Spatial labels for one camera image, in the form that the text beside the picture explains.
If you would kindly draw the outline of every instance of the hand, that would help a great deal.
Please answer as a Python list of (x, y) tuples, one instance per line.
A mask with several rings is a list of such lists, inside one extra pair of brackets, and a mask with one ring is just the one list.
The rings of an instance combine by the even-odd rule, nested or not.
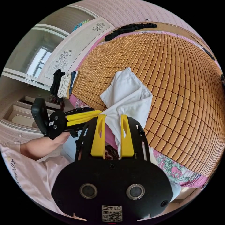
[(53, 141), (54, 143), (58, 145), (62, 145), (68, 140), (69, 136), (70, 136), (69, 132), (63, 132), (58, 137), (56, 137)]

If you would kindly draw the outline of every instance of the yellow bracket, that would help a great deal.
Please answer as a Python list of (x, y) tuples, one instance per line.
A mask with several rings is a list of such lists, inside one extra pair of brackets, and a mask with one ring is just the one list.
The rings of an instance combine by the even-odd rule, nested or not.
[(126, 115), (121, 115), (121, 158), (133, 157), (134, 147), (131, 138), (130, 127)]
[(105, 159), (105, 117), (106, 115), (98, 115), (94, 139), (91, 148), (93, 157), (103, 157)]
[(77, 125), (81, 123), (86, 123), (94, 117), (97, 117), (102, 111), (95, 110), (90, 112), (81, 112), (73, 115), (67, 116), (67, 126)]

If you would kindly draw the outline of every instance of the black cloth on bed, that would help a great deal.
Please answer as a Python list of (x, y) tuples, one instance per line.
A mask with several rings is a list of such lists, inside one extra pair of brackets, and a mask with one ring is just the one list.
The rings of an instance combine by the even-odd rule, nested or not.
[(105, 41), (110, 41), (112, 39), (114, 39), (115, 37), (117, 37), (120, 34), (124, 34), (124, 33), (130, 33), (136, 30), (140, 30), (140, 29), (144, 29), (144, 28), (156, 28), (157, 25), (154, 23), (138, 23), (138, 24), (129, 24), (126, 26), (123, 26), (117, 30), (114, 30), (113, 33), (110, 33), (108, 35), (105, 36)]
[(57, 95), (58, 90), (59, 90), (59, 85), (60, 85), (60, 81), (63, 75), (65, 75), (65, 72), (61, 72), (60, 69), (56, 70), (54, 73), (54, 77), (53, 77), (53, 84), (50, 88), (50, 92), (53, 95)]
[(216, 61), (215, 58), (213, 57), (213, 55), (207, 49), (205, 49), (203, 47), (203, 50), (210, 56), (211, 59), (213, 59), (214, 61)]

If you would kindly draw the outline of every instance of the bamboo sleeping mat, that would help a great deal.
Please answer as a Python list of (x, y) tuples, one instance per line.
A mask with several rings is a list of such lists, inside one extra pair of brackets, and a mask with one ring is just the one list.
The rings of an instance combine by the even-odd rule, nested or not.
[(152, 92), (145, 127), (149, 145), (210, 176), (225, 148), (221, 70), (202, 49), (167, 34), (131, 34), (94, 48), (79, 67), (72, 94), (104, 110), (100, 94), (130, 67)]

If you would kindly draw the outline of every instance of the screw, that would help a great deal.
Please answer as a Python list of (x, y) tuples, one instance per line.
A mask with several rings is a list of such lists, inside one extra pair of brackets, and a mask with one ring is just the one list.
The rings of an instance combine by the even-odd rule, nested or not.
[(59, 205), (59, 206), (63, 205), (63, 203), (59, 199), (56, 202), (57, 202), (57, 205)]
[(109, 165), (109, 168), (110, 168), (110, 169), (115, 169), (115, 168), (116, 168), (116, 165), (115, 165), (115, 164), (110, 164), (110, 165)]
[(163, 202), (161, 203), (161, 207), (165, 207), (167, 204), (168, 204), (168, 201), (163, 201)]

